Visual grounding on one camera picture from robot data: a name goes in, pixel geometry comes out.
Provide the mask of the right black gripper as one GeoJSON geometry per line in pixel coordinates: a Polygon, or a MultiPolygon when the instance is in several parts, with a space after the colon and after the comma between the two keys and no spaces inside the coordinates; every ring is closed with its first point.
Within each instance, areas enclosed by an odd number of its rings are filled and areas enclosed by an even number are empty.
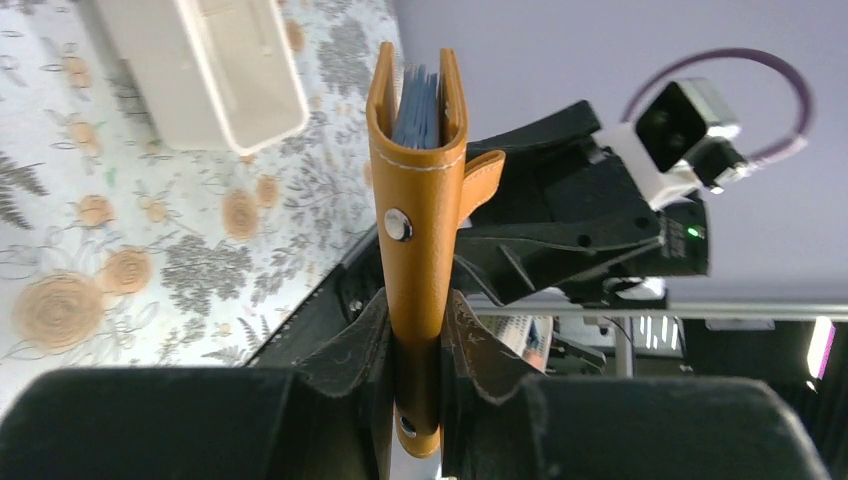
{"type": "Polygon", "coordinates": [[[471,141],[470,158],[501,150],[495,195],[470,215],[472,226],[548,223],[553,228],[468,228],[458,232],[453,287],[510,305],[549,288],[579,302],[600,297],[612,278],[651,274],[641,264],[661,245],[657,215],[623,161],[565,159],[601,128],[580,100],[540,120],[471,141]],[[543,194],[538,173],[543,169],[543,194]]]}

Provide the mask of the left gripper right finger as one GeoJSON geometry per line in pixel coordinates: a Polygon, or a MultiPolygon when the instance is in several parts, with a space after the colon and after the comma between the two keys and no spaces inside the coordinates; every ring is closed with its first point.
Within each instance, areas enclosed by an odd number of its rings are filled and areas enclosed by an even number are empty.
{"type": "Polygon", "coordinates": [[[452,292],[441,334],[442,469],[460,479],[825,479],[762,382],[547,376],[452,292]]]}

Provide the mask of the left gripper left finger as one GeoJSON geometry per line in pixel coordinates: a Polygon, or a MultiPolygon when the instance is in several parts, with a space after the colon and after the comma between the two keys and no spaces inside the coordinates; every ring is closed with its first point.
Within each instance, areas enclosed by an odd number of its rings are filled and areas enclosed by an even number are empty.
{"type": "Polygon", "coordinates": [[[384,479],[391,330],[377,294],[290,368],[61,369],[1,424],[5,479],[384,479]]]}

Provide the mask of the orange leather card holder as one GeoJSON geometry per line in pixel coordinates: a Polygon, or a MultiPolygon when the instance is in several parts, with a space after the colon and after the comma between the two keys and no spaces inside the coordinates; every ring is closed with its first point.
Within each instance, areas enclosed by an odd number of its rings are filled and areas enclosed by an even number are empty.
{"type": "Polygon", "coordinates": [[[457,56],[440,52],[436,147],[393,140],[401,125],[395,48],[381,44],[365,106],[377,232],[394,337],[397,436],[416,458],[440,444],[438,347],[457,232],[490,200],[506,154],[468,158],[468,114],[457,56]]]}

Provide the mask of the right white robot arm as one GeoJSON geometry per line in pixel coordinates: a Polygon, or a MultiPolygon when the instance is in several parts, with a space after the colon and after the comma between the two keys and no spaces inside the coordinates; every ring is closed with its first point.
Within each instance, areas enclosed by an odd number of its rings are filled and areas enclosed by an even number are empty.
{"type": "Polygon", "coordinates": [[[506,155],[495,195],[458,233],[453,285],[498,306],[556,288],[599,306],[648,277],[708,271],[706,208],[690,194],[660,209],[642,197],[620,151],[595,141],[587,101],[467,146],[506,155]]]}

